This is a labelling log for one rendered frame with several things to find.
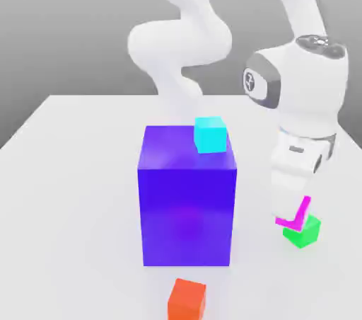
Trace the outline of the small cyan cube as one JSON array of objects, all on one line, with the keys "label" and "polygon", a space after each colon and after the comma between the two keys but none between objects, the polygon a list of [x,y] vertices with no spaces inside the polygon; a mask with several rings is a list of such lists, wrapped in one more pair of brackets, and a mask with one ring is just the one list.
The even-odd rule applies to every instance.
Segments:
[{"label": "small cyan cube", "polygon": [[195,118],[194,143],[199,154],[225,152],[227,128],[223,119],[220,116]]}]

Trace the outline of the small orange cube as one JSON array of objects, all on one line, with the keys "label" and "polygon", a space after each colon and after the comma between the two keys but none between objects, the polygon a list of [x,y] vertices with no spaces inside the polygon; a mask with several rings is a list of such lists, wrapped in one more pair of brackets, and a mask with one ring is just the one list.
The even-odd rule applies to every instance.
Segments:
[{"label": "small orange cube", "polygon": [[202,320],[206,285],[177,278],[168,300],[168,320]]}]

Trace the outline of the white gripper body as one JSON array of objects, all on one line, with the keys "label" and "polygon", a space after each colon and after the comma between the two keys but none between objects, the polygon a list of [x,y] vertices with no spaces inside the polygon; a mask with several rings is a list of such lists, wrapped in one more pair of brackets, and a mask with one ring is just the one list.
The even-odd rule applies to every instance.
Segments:
[{"label": "white gripper body", "polygon": [[307,176],[271,168],[271,208],[276,217],[296,216],[307,182]]}]

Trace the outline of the small green cube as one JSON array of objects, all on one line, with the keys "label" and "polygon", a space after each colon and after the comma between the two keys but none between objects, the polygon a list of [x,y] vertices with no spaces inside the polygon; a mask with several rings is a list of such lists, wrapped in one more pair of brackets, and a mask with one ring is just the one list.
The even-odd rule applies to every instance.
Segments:
[{"label": "small green cube", "polygon": [[313,215],[308,215],[301,232],[284,228],[283,236],[297,248],[304,248],[317,241],[320,233],[321,221]]}]

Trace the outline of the large purple box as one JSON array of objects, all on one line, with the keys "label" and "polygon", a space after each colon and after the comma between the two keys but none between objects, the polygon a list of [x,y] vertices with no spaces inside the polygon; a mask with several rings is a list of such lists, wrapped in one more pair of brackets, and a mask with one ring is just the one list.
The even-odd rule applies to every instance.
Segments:
[{"label": "large purple box", "polygon": [[200,154],[194,128],[151,126],[137,168],[145,266],[230,263],[237,165],[226,151]]}]

